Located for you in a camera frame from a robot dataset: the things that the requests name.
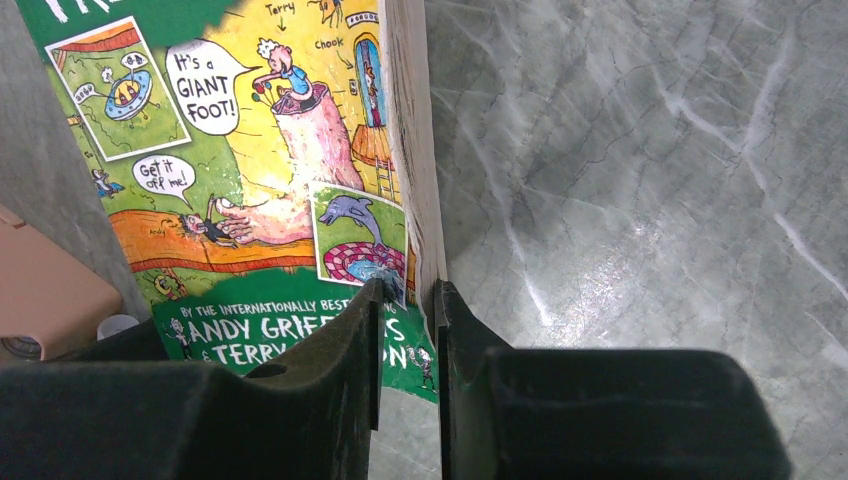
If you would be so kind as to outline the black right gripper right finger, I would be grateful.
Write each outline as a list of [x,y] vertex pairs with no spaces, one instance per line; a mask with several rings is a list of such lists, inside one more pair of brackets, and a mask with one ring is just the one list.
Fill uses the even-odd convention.
[[687,349],[516,348],[434,290],[446,479],[788,479],[749,375]]

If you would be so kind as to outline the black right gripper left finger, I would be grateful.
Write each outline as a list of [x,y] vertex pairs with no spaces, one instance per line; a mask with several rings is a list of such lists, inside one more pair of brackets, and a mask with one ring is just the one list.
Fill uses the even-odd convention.
[[245,376],[166,360],[151,324],[1,370],[5,479],[364,479],[379,424],[381,281]]

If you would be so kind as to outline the green treehouse paperback book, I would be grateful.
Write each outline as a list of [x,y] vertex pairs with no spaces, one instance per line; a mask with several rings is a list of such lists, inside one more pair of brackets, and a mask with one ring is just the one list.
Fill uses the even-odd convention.
[[438,399],[446,269],[421,1],[21,1],[148,303],[153,348],[245,374],[378,278],[386,387]]

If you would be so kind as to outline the green white glue stick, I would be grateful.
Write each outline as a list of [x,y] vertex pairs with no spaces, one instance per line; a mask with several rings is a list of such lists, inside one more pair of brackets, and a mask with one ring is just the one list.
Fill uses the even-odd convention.
[[103,341],[128,329],[134,328],[140,321],[128,314],[115,314],[105,318],[97,327],[96,340]]

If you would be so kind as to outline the orange plastic desk organizer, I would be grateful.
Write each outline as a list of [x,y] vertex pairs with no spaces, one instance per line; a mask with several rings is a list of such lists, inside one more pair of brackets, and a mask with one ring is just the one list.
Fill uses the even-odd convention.
[[42,361],[95,341],[123,309],[118,290],[1,208],[1,360]]

